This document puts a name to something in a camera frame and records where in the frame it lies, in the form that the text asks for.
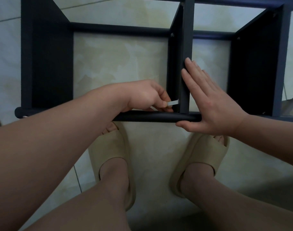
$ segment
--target hand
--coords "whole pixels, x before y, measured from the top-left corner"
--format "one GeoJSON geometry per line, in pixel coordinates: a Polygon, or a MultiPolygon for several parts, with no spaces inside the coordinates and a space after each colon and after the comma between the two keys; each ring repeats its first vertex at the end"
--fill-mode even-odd
{"type": "Polygon", "coordinates": [[[231,136],[242,123],[247,114],[225,93],[209,76],[206,71],[185,60],[188,70],[182,70],[182,77],[202,114],[201,122],[180,121],[176,125],[188,132],[200,132],[209,135],[231,136]]]}
{"type": "Polygon", "coordinates": [[[158,111],[173,112],[172,107],[167,107],[167,102],[171,99],[166,90],[154,80],[125,82],[120,85],[128,97],[126,108],[122,112],[132,109],[153,111],[151,106],[158,111]]]}

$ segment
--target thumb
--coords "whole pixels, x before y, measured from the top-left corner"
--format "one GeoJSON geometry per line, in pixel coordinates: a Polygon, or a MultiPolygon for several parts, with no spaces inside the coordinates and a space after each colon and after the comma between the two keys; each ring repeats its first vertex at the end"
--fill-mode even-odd
{"type": "Polygon", "coordinates": [[[159,95],[155,98],[154,106],[158,108],[166,108],[168,105],[167,101],[163,101],[159,95]]]}
{"type": "Polygon", "coordinates": [[[205,123],[201,122],[189,122],[189,121],[179,121],[175,124],[177,127],[181,127],[188,132],[199,132],[203,133],[205,131],[205,123]]]}

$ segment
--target metal frame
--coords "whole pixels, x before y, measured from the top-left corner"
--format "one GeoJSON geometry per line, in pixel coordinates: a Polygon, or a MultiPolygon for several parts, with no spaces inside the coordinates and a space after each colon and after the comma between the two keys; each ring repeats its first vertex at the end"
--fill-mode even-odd
{"type": "Polygon", "coordinates": [[[53,0],[21,0],[21,107],[18,118],[73,99],[73,34],[89,32],[168,38],[167,92],[174,113],[129,111],[115,120],[198,122],[189,112],[189,91],[181,78],[184,59],[192,56],[192,39],[231,41],[228,94],[248,113],[293,122],[281,116],[281,100],[293,0],[177,1],[170,29],[70,22],[53,0]],[[265,8],[236,33],[194,31],[195,3],[265,8]]]}

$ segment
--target beige slide sandal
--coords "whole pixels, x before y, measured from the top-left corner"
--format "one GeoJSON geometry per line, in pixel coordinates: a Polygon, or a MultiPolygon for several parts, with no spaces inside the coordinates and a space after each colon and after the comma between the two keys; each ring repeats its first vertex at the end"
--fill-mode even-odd
{"type": "Polygon", "coordinates": [[[121,122],[114,122],[118,130],[99,136],[89,147],[90,160],[96,182],[100,181],[99,170],[109,159],[120,157],[126,160],[129,177],[128,194],[125,209],[128,211],[136,199],[136,186],[133,178],[133,168],[130,162],[128,137],[121,122]]]}
{"type": "Polygon", "coordinates": [[[185,198],[180,189],[180,182],[186,167],[191,163],[205,163],[214,169],[214,175],[226,152],[228,151],[230,138],[224,136],[224,145],[214,139],[214,136],[205,135],[201,133],[194,133],[188,143],[183,157],[176,166],[170,178],[171,191],[181,197],[185,198]]]}

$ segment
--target leg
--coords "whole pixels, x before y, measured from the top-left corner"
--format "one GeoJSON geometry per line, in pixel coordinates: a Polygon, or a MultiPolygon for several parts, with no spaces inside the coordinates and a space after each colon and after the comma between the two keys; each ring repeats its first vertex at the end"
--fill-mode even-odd
{"type": "Polygon", "coordinates": [[[219,230],[293,230],[293,212],[246,197],[214,178],[213,168],[190,164],[182,193],[200,207],[219,230]]]}
{"type": "Polygon", "coordinates": [[[27,230],[130,230],[124,208],[129,187],[126,161],[106,161],[100,168],[100,178],[97,185],[57,207],[27,230]]]}

